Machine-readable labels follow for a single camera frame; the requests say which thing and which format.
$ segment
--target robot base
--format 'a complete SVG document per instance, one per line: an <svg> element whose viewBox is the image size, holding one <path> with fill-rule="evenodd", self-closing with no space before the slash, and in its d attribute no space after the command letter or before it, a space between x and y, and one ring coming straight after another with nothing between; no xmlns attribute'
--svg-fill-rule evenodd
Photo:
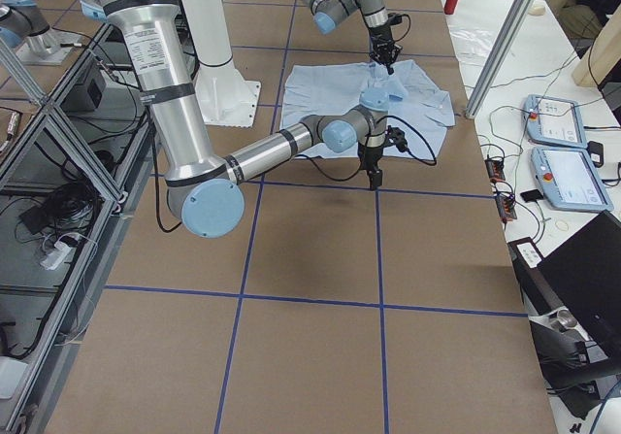
<svg viewBox="0 0 621 434"><path fill-rule="evenodd" d="M73 44L82 37L80 34L65 33L62 31L54 31L54 33L60 44ZM47 57L41 57L34 53L28 44L24 42L19 49L17 49L16 55L24 65L60 65L73 49L74 48L60 48L60 50Z"/></svg>
<svg viewBox="0 0 621 434"><path fill-rule="evenodd" d="M201 67L195 87L206 124L252 126L261 92L260 82L247 82L235 68L224 76L215 76L212 70Z"/></svg>

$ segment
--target power strip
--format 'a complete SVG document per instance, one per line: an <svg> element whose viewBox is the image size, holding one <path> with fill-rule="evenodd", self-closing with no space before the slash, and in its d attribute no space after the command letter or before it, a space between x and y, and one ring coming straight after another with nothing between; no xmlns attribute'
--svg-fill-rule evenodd
<svg viewBox="0 0 621 434"><path fill-rule="evenodd" d="M47 271L53 271L67 258L71 249L80 242L79 233L66 233L54 243L54 249L39 264Z"/></svg>
<svg viewBox="0 0 621 434"><path fill-rule="evenodd" d="M515 200L511 199L511 197L504 193L496 193L494 196L494 200L496 201L496 208L498 209L498 215L501 217L501 221L503 223L511 222L512 220L517 219L517 214L515 213Z"/></svg>

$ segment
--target cardboard table surface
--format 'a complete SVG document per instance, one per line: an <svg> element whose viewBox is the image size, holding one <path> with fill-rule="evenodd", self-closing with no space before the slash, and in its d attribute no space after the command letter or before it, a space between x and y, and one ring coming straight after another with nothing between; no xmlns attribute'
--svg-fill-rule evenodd
<svg viewBox="0 0 621 434"><path fill-rule="evenodd" d="M459 112L440 0L386 3ZM252 128L210 128L218 153L275 129L293 64L367 59L359 17L322 38L294 0L224 7L263 88ZM377 192L284 164L242 186L217 240L160 233L151 179L46 432L556 432L474 124L458 117L438 167L381 163Z"/></svg>

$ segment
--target white label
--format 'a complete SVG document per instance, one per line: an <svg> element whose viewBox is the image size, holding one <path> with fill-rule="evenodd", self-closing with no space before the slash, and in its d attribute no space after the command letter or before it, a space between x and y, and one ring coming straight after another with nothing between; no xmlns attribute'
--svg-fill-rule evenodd
<svg viewBox="0 0 621 434"><path fill-rule="evenodd" d="M539 101L539 119L541 135L553 140L575 143L578 141L575 122L573 121L572 104L569 102Z"/></svg>
<svg viewBox="0 0 621 434"><path fill-rule="evenodd" d="M138 75L168 68L166 52L155 28L126 34L125 44Z"/></svg>
<svg viewBox="0 0 621 434"><path fill-rule="evenodd" d="M537 265L541 262L541 256L539 256L539 253L535 251L535 247L533 247L532 244L521 243L517 246L517 249L520 251L522 257L531 269L537 267Z"/></svg>

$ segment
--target sticker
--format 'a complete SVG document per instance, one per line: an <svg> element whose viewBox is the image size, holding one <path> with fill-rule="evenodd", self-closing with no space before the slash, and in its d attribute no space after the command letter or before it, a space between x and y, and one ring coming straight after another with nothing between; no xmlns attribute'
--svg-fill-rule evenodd
<svg viewBox="0 0 621 434"><path fill-rule="evenodd" d="M522 257L529 265L531 269L537 267L537 265L541 262L541 256L535 250L535 247L530 243L521 243L517 246L517 249L522 254Z"/></svg>
<svg viewBox="0 0 621 434"><path fill-rule="evenodd" d="M126 34L125 44L138 75L169 68L164 46L155 28Z"/></svg>

